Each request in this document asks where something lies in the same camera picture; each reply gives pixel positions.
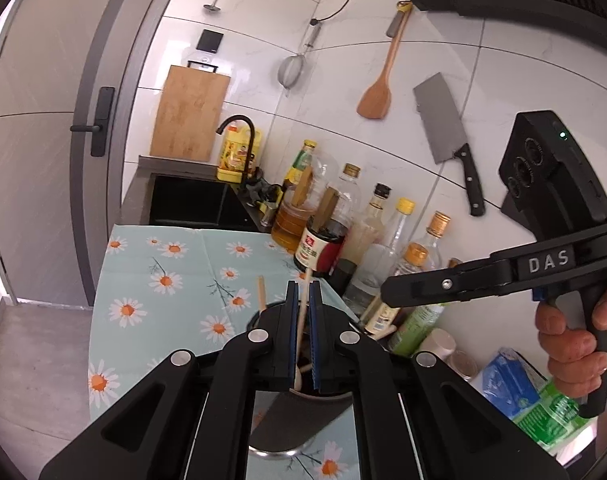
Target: cleaver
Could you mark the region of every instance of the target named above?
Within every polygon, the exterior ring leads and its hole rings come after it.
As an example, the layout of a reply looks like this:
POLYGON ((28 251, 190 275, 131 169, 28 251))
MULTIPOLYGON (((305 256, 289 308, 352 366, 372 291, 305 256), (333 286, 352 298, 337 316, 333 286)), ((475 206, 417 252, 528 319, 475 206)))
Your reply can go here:
POLYGON ((423 121, 435 163, 441 164, 451 158, 461 160, 470 214, 483 216, 486 205, 477 167, 472 158, 468 136, 459 119, 455 100, 442 73, 438 72, 423 81, 415 87, 414 92, 417 111, 423 121))

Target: black faucet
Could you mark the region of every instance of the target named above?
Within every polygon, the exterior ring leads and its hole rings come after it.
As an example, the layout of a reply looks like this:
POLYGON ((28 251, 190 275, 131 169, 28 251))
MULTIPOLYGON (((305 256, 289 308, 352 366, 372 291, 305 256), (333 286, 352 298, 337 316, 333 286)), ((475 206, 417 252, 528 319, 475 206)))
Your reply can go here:
POLYGON ((245 115, 233 115, 224 120, 219 127, 217 128, 217 134, 221 135, 228 124, 232 123, 232 121, 244 121, 250 127, 250 142, 248 142, 248 153, 246 154, 246 163, 243 168, 243 173, 241 173, 241 184, 240 186, 243 188, 248 177, 250 176, 250 171, 248 168, 250 167, 250 157, 252 156, 252 146, 254 145, 254 124, 250 120, 249 117, 245 115))

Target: table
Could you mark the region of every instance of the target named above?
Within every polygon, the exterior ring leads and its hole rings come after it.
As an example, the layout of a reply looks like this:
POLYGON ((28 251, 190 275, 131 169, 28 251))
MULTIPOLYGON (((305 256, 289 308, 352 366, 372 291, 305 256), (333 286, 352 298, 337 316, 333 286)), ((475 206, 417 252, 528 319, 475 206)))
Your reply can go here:
MULTIPOLYGON (((200 355, 245 332, 257 310, 256 277, 268 303, 302 282, 292 255, 269 235, 161 226, 115 226, 98 283, 90 333, 88 390, 94 421, 176 349, 200 355)), ((346 311, 321 280, 324 302, 346 311)), ((258 424, 276 394, 258 392, 258 424)), ((248 457, 248 480, 360 478, 349 407, 297 456, 248 457)))

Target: gray door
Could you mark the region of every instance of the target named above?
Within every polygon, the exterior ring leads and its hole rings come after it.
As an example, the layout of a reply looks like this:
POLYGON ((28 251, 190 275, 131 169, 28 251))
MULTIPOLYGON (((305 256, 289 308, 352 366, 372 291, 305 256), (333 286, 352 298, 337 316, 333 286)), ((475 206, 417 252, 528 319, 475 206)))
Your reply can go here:
POLYGON ((129 114, 114 118, 134 99, 121 90, 152 2, 17 3, 0 50, 0 259, 17 298, 93 304, 120 206, 129 114))

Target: silver screw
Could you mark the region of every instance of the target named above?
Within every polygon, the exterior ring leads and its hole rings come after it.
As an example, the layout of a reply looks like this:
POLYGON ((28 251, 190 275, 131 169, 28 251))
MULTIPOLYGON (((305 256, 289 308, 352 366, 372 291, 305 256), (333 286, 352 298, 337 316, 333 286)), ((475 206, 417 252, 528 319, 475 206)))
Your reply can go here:
POLYGON ((339 339, 341 339, 341 342, 343 342, 347 345, 354 345, 355 343, 359 342, 360 336, 357 332, 352 332, 351 330, 346 330, 345 332, 341 333, 341 335, 339 336, 339 339))
POLYGON ((262 328, 256 328, 248 333, 248 339, 253 343, 263 343, 268 337, 268 333, 262 328))
POLYGON ((183 366, 187 365, 190 362, 190 359, 192 359, 190 352, 186 350, 177 350, 170 357, 170 362, 174 366, 183 366))
POLYGON ((417 364, 424 368, 430 368, 437 364, 437 358, 434 354, 430 354, 430 352, 420 352, 417 355, 417 364))

